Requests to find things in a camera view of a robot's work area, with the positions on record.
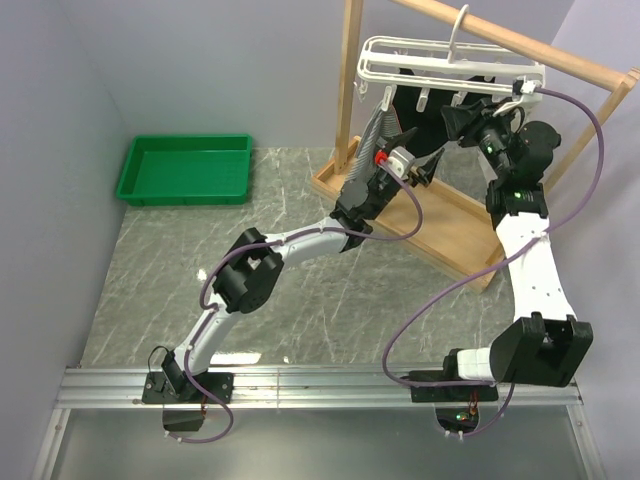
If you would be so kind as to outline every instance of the wooden pole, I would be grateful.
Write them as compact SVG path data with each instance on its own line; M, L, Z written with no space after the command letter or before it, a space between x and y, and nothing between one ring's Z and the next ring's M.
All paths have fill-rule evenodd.
M347 166L349 130L353 108L353 82L356 79L360 22L363 0L345 0L342 27L342 62L340 65L340 90L338 96L338 126L336 130L335 172Z
M459 10L457 8L436 0L393 1L449 25L453 25L458 18ZM465 15L462 23L460 23L460 29L610 92L615 91L626 78L625 73L573 55L470 14Z

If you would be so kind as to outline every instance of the red component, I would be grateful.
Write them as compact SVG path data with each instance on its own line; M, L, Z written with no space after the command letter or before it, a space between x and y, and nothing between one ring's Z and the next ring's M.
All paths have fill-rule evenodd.
M375 158L376 165L380 165L382 162L386 162L388 159L389 159L389 155L387 155L382 150L376 153L376 158Z
M474 390L469 399L469 413L472 416L478 413L478 390Z

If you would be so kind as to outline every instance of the black mounting bracket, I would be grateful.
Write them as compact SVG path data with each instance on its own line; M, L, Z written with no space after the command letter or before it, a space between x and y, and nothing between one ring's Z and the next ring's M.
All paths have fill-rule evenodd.
M203 372L196 375L194 379L224 403L231 401L232 373ZM202 404L203 400L206 403L205 396L190 382L187 382L179 395L176 394L164 372L147 374L141 400L145 405Z
M444 382L456 380L455 378L449 378L442 370L414 370L403 378L413 382ZM498 388L490 385L411 387L412 403L468 403L472 396L477 399L478 402L495 402L498 400Z
M162 410L162 427L167 432L197 432L204 424L205 410Z

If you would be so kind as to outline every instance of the cable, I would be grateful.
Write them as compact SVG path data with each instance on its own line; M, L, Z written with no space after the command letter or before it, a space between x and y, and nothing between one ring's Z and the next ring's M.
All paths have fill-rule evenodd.
M191 345L192 346L195 345L196 341L200 338L200 335L202 335L202 332L204 332L205 328L207 328L207 325L209 325L209 322L211 321L211 319L213 318L213 316L216 314L217 311L218 310L216 310L214 308L214 309L211 310L211 312L209 312L209 315L207 315L207 317L204 319L204 321L200 325L200 328L198 328L198 330L196 331L196 334L191 339ZM209 438L185 438L185 437L181 437L181 436L179 436L179 435L177 435L175 433L170 433L169 436L171 438L175 438L179 442L183 442L183 443L211 443L211 442L215 442L216 440L220 440L222 437L224 437L227 433L229 433L231 431L231 429L233 428L233 423L235 421L235 418L233 416L233 411L229 408L229 406L226 403L224 403L222 400L220 400L220 398L218 398L216 395L214 395L209 390L207 390L202 385L200 385L200 383L198 383L198 381L193 377L193 374L191 373L191 369L189 368L189 354L190 353L191 353L190 349L187 349L184 352L184 372L187 375L187 378L189 379L191 384L194 387L196 387L196 389L200 393L202 393L207 398L209 398L210 400L212 400L215 403L217 403L218 405L220 405L224 409L224 411L227 412L227 415L229 416L229 423L227 424L227 426L225 427L224 430L222 430L220 433L214 435L213 437L209 437Z
M515 110L520 114L520 125L518 125L518 129L516 130L516 133L518 133L522 129L522 126L524 125L526 114L524 112L524 108L522 108L520 105L515 107Z
M500 417L502 417L502 415L504 415L504 412L507 411L507 408L509 407L509 404L511 403L511 398L513 397L513 391L515 390L515 388L516 388L516 384L512 383L511 387L509 387L509 393L507 393L507 396L504 399L504 403L498 409L498 412L491 418L491 420L489 420L487 423L482 425L480 428L474 430L473 432L464 433L462 436L464 438L466 438L466 437L474 437L476 435L480 435L481 433L489 430L489 428L491 428L493 426L493 424L496 423L500 419Z
M161 348L164 348L164 351L169 353L169 349L167 347L165 347L164 345L158 345L156 347L153 347L153 350L151 350L151 353L147 357L147 367L149 367L149 373L151 373L151 357L153 356L154 353L156 353Z
M398 237L384 237L384 236L371 235L371 234L368 234L368 233L362 233L362 232L357 232L355 230L349 230L349 229L338 228L338 227L326 227L324 229L309 228L309 229L302 230L300 232L296 232L294 234L291 234L291 235L289 235L288 237L286 237L283 240L276 240L276 241L273 241L273 242L265 242L265 243L257 243L257 244L253 244L253 245L244 245L242 247L236 248L235 250L232 250L231 252L227 253L224 256L224 258L222 260L220 260L220 263L216 266L216 268L214 268L211 271L211 273L207 276L207 279L205 280L204 285L202 286L202 289L200 290L200 298L199 298L200 307L203 310L211 309L211 312L209 312L207 317L205 317L205 319L201 323L200 327L196 331L195 335L193 336L193 338L189 342L190 347L193 347L193 345L196 344L196 342L200 338L200 335L202 335L202 332L205 330L205 328L207 327L207 325L209 324L211 319L214 317L214 315L219 310L219 305L216 302L212 302L212 303L207 303L206 302L206 294L207 294L207 291L209 290L209 286L211 284L211 281L220 272L220 270L222 270L222 268L227 264L227 262L229 260L231 260L232 258L236 257L237 255L240 255L242 253L245 253L245 252L248 252L248 251L251 251L251 250L257 250L259 248L268 248L268 247L272 247L272 246L275 246L275 245L284 245L287 242L290 242L290 241L295 240L295 239L300 238L300 237L304 237L306 235L311 235L313 233L336 232L336 233L344 233L344 234L347 234L347 235L353 235L353 236L357 236L357 237L368 238L370 240L380 240L380 241L406 240L407 238L410 238L413 235L415 235L416 233L418 233L420 231L420 229L422 228L422 224L424 222L424 212L422 211L422 206L420 205L420 201L415 196L415 194L413 193L411 188L406 183L404 183L395 173L393 173L391 171L391 169L389 169L384 164L381 165L381 168L383 168L391 176L391 178L393 178L393 180L395 180L402 187L402 189L407 193L407 195L409 195L409 198L411 199L411 201L415 205L416 211L418 213L418 222L417 222L417 224L416 224L416 226L414 227L413 230L411 230L409 233L405 233L404 235L400 235ZM234 423L234 420L235 420L234 416L233 416L233 411L229 408L229 406L226 403L224 403L220 398L218 398L216 395L214 395L213 393L209 392L206 388L204 388L202 385L200 385L200 383L198 383L198 381L193 377L193 375L191 373L191 370L189 369L189 355L190 355L190 353L191 353L191 348L187 349L185 351L185 354L184 354L184 371L185 371L185 374L186 374L187 378L189 379L191 384L199 392L201 392L203 395L206 395L207 398L209 398L213 402L215 402L218 405L220 405L225 410L225 412L227 412L227 415L229 416L229 423L227 424L225 429L222 430L222 432L218 433L217 435L214 435L213 437L209 437L209 438L202 438L202 439L185 438L185 437L181 437L181 436L179 436L179 435L177 435L175 433L169 433L169 436L171 438L174 438L174 439L178 440L178 442L183 442L183 443L198 443L198 444L201 444L201 443L215 442L216 440L220 440L222 437L224 437L227 433L229 433L231 431L231 428L233 427L233 423Z
M578 215L578 213L580 213L582 211L582 209L585 207L585 205L589 202L589 200L593 196L593 192L595 191L595 189L596 189L596 187L598 185L598 182L600 181L600 176L602 174L602 168L604 166L604 134L602 132L602 126L600 125L600 122L598 121L598 118L589 109L589 107L587 107L581 101L579 101L579 100L577 100L577 99L575 99L575 98L573 98L573 97L571 97L571 96L569 96L567 94L556 92L554 90L548 90L546 88L536 88L536 91L539 92L539 93L542 93L544 95L549 95L551 97L556 97L556 98L560 98L562 100L566 100L567 102L570 102L573 105L575 105L578 108L580 108L589 117L589 120L591 120L591 123L593 123L594 129L596 131L596 137L598 139L598 162L597 162L596 171L594 173L594 177L593 177L593 180L591 182L591 185L587 189L587 192L585 193L585 195L582 198L582 200L578 203L578 205L574 208L574 210L571 213L569 213L565 218L563 218L559 222L557 222L557 223L551 222L549 224L549 226L544 230L545 234L549 234L549 233L553 232L554 230L557 230L558 228L562 227L567 222L571 221L576 215ZM382 353L382 369L383 369L385 375L387 375L387 377L389 377L394 382L396 382L396 383L398 383L400 385L407 386L407 387L453 387L453 386L464 386L464 385L491 385L493 382L472 381L472 380L459 380L459 381L446 381L446 382L415 382L415 381L405 380L405 379L402 379L400 377L397 377L396 375L392 374L389 371L389 366L388 366L389 354L391 353L391 349L393 348L394 343L398 340L398 338L400 338L400 336L404 333L404 331L407 330L407 328L409 328L411 326L411 324L413 324L413 322L415 322L415 320L418 317L420 317L425 311L427 311L429 308L431 308L436 302L438 302L440 299L442 299L444 296L446 296L447 294L451 293L452 291L462 287L463 285L466 285L467 283L469 283L469 282L471 282L471 281L473 281L473 280L475 280L477 278L480 278L480 277L482 277L484 275L487 275L488 273L495 272L496 270L499 270L499 269L509 265L511 262L513 262L514 260L516 260L516 259L520 258L522 255L524 255L539 240L540 240L540 237L532 238L525 246L523 246L520 250L518 250L511 257L506 258L506 259L502 260L501 262L499 262L499 263L497 263L495 265L492 265L491 267L485 268L484 270L481 270L481 271L479 271L477 273L474 273L473 275L470 275L467 278L464 278L462 280L459 280L459 281L455 282L453 285L445 288L440 293L438 293L434 297L432 297L422 307L420 307L398 329L398 331L396 333L394 333L394 335L391 337L391 339L389 340L389 342L385 346L384 351ZM510 400L511 400L511 396L508 396L507 400L505 401L505 404L500 409L501 411L498 412L499 415L501 415L502 412L504 410L506 410ZM486 428L488 428L488 426L490 426L490 425L493 425L493 423L495 423L495 421L497 420L497 417L499 415L496 415L496 417L494 417L494 419L492 419L489 422L489 424L486 426Z

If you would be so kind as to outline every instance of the wooden post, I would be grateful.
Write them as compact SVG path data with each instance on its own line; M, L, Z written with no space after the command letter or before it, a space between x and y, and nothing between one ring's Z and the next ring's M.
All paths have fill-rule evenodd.
M625 80L616 88L604 101L600 110L596 116L601 124L604 124L611 114L618 108L620 102L624 100L624 97L633 89L636 82L640 79L640 70L637 68L632 68L627 74ZM582 153L585 147L589 144L591 139L595 136L596 131L593 128L591 122L587 128L584 129L580 138L576 141L576 143L571 147L571 149L567 152L564 158L558 162L558 165L555 167L549 178L544 182L544 190L549 193L558 183L560 178L569 170L569 167L575 162L578 155Z
M338 93L338 127L336 130L335 172L347 166L349 130L353 108L353 82L356 79L360 22L363 0L345 0L342 27L342 62L340 65L340 90Z

